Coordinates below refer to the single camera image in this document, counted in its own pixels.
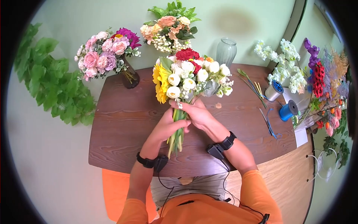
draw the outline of yellow sunflower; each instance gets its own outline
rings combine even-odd
[[[155,65],[153,70],[153,82],[156,84],[155,92],[157,100],[163,104],[166,102],[168,97],[166,96],[166,91],[170,87],[168,82],[168,76],[171,74],[171,71],[166,70],[162,64]]]

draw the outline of thread spool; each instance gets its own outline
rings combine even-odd
[[[283,121],[288,121],[288,119],[297,114],[298,108],[293,100],[289,100],[289,102],[279,110],[280,118]]]
[[[265,96],[269,102],[274,102],[278,96],[284,93],[284,89],[279,82],[272,80],[271,85],[266,89]]]

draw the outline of floor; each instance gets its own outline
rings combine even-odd
[[[258,165],[271,196],[281,209],[284,223],[302,224],[310,204],[313,181],[313,158],[311,136],[308,142],[284,156]],[[190,178],[181,178],[183,184],[191,182]],[[238,171],[230,172],[227,177],[227,190],[240,198],[241,175]]]

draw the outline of bouquet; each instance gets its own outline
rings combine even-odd
[[[225,64],[219,66],[212,58],[200,57],[190,48],[182,49],[174,56],[160,57],[153,68],[157,100],[163,104],[171,98],[179,107],[174,109],[174,121],[187,118],[187,114],[180,110],[181,102],[193,104],[195,96],[230,95],[234,83],[229,79],[231,75]],[[171,153],[182,151],[183,138],[183,128],[168,138],[169,158]]]
[[[86,81],[103,78],[113,70],[116,74],[122,72],[132,83],[135,78],[130,72],[126,72],[128,66],[124,57],[140,57],[139,37],[126,28],[120,28],[115,34],[110,29],[111,27],[93,35],[86,44],[81,45],[74,60],[78,61],[78,67]]]
[[[158,20],[149,21],[143,24],[140,32],[147,44],[154,44],[154,47],[169,54],[175,54],[181,49],[191,48],[190,40],[197,33],[196,27],[189,27],[192,22],[201,19],[195,18],[194,8],[186,10],[182,8],[182,3],[177,0],[171,4],[168,3],[167,9],[156,6],[152,11]]]

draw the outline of glass vase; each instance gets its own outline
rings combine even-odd
[[[124,63],[128,66],[127,70],[121,70],[121,77],[124,87],[127,89],[132,89],[136,87],[139,83],[139,75],[138,73],[133,69],[133,67],[128,63],[126,60],[126,57],[121,58]]]
[[[236,56],[236,52],[236,41],[223,37],[216,48],[216,61],[220,65],[226,64],[226,66],[230,68],[231,63]]]

